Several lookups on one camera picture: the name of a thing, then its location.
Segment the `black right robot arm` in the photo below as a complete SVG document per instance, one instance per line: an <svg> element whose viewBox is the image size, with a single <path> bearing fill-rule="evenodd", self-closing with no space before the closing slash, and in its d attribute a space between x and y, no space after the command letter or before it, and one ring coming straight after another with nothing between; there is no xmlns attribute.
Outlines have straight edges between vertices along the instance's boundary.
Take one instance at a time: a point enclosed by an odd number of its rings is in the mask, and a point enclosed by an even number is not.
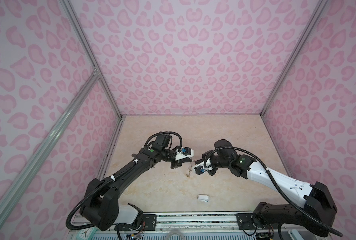
<svg viewBox="0 0 356 240"><path fill-rule="evenodd" d="M232 146L225 139L215 142L214 147L214 150L207 151L196 161L197 175L208 173L213 176L218 169L226 168L238 178L276 191L287 202L285 205L259 203L251 216L258 228L272 224L277 224L278 227L290 224L304 227L319 237L330 234L343 236L333 228L338 209L326 185L320 182L302 182L272 170L258 156Z"/></svg>

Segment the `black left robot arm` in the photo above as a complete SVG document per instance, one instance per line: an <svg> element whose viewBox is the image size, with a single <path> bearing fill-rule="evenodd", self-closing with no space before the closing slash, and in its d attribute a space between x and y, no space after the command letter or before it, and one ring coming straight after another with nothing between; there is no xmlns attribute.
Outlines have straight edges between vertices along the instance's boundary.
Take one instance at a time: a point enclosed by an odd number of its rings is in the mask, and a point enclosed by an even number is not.
<svg viewBox="0 0 356 240"><path fill-rule="evenodd" d="M103 180L93 179L87 186L85 196L76 209L88 220L87 228L96 227L106 231L112 226L120 230L137 230L142 225L143 211L133 204L121 206L119 198L138 177L164 161L176 169L190 163L194 151L183 147L182 137L175 132L159 132L150 136L133 159L116 173Z"/></svg>

